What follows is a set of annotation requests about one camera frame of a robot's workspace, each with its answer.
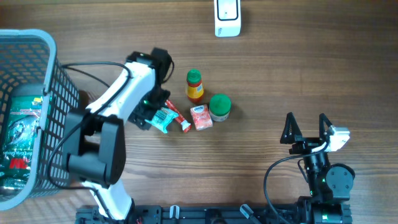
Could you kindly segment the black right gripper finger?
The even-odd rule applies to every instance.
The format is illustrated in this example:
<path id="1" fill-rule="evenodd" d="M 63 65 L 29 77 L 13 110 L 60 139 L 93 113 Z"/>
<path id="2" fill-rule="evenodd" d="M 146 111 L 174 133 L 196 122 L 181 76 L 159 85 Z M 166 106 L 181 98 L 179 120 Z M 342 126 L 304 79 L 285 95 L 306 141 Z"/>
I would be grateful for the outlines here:
<path id="1" fill-rule="evenodd" d="M 321 140 L 326 139 L 326 130 L 332 125 L 332 122 L 327 118 L 324 113 L 321 113 L 319 115 L 319 137 Z"/>
<path id="2" fill-rule="evenodd" d="M 284 130 L 282 132 L 281 144 L 295 144 L 303 141 L 301 130 L 297 124 L 293 112 L 287 113 Z"/>

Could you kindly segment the teal white small packet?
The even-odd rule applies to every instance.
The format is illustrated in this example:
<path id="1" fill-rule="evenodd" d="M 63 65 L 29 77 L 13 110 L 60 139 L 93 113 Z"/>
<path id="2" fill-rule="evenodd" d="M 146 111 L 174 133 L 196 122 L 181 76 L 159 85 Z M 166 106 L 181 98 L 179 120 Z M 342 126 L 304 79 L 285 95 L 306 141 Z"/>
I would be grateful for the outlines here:
<path id="1" fill-rule="evenodd" d="M 151 120 L 146 119 L 145 122 L 151 124 L 152 126 L 156 127 L 164 134 L 167 134 L 167 126 L 178 117 L 178 113 L 175 111 L 162 107 L 159 109 Z"/>

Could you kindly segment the red white stick packet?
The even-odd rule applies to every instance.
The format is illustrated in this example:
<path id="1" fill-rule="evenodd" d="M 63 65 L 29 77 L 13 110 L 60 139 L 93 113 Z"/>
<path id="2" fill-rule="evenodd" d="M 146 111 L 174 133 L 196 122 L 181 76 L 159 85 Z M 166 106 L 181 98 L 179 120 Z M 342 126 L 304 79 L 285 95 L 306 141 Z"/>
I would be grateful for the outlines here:
<path id="1" fill-rule="evenodd" d="M 191 129 L 192 125 L 183 117 L 183 115 L 179 112 L 179 110 L 175 107 L 175 105 L 170 101 L 167 100 L 165 102 L 167 107 L 178 114 L 175 120 L 182 126 L 182 131 L 184 133 L 188 133 Z"/>

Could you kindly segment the red yellow sauce bottle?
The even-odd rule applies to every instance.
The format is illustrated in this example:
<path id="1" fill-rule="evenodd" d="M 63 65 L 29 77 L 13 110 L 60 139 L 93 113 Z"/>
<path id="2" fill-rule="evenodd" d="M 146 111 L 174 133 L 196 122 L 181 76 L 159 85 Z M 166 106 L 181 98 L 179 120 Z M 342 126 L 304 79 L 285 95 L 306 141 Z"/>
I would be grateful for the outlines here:
<path id="1" fill-rule="evenodd" d="M 187 73 L 186 94 L 192 103 L 197 104 L 201 102 L 204 95 L 204 89 L 202 85 L 201 73 L 199 70 L 191 69 Z"/>

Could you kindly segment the red white tissue pack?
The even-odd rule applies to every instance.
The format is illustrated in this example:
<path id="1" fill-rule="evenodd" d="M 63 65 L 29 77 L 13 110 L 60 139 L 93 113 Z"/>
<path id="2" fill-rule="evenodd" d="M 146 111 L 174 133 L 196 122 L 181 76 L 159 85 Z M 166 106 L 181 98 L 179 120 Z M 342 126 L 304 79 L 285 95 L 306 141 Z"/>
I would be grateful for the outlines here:
<path id="1" fill-rule="evenodd" d="M 190 109 L 190 113 L 197 131 L 211 128 L 213 126 L 207 105 L 195 106 Z"/>

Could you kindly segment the green lid jar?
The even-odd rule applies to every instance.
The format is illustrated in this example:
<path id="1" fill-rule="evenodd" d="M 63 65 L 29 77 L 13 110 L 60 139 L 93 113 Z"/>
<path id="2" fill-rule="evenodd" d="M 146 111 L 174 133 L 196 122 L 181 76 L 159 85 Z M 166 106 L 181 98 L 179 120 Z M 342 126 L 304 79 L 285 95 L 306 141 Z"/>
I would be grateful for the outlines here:
<path id="1" fill-rule="evenodd" d="M 212 120 L 222 122 L 229 117 L 231 99 L 225 94 L 214 95 L 209 102 L 209 112 Z"/>

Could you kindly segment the green 3M glove package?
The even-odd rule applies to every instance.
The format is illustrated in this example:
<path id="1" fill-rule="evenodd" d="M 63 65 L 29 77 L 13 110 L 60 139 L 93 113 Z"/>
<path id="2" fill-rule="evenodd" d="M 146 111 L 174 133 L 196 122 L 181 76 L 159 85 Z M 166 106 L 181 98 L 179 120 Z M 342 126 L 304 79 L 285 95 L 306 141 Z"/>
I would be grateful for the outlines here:
<path id="1" fill-rule="evenodd" d="M 27 184 L 42 102 L 43 98 L 39 95 L 11 98 L 6 134 L 1 148 L 2 194 L 14 194 Z"/>

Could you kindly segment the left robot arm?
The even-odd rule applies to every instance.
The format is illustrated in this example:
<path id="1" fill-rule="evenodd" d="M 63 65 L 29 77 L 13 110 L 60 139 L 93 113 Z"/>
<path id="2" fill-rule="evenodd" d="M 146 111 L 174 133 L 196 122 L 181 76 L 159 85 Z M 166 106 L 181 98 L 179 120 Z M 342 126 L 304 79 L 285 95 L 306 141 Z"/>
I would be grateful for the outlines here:
<path id="1" fill-rule="evenodd" d="M 126 164 L 124 126 L 149 129 L 170 96 L 162 89 L 174 70 L 167 50 L 133 52 L 120 76 L 96 101 L 70 111 L 65 122 L 62 168 L 91 192 L 95 206 L 76 212 L 77 223 L 132 223 L 134 200 L 121 180 Z"/>

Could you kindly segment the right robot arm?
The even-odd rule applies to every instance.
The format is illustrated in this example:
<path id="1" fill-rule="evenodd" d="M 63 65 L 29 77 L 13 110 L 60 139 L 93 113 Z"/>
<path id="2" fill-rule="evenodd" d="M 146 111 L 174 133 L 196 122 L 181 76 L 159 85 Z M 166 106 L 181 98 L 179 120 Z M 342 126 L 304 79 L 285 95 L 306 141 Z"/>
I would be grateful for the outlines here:
<path id="1" fill-rule="evenodd" d="M 281 216 L 291 223 L 352 223 L 347 201 L 353 188 L 354 170 L 342 163 L 331 164 L 329 152 L 341 149 L 350 139 L 348 128 L 334 126 L 324 115 L 319 116 L 319 137 L 305 138 L 293 113 L 288 113 L 280 143 L 290 144 L 289 154 L 302 156 L 300 171 L 310 190 L 301 196 L 294 208 L 283 208 Z"/>

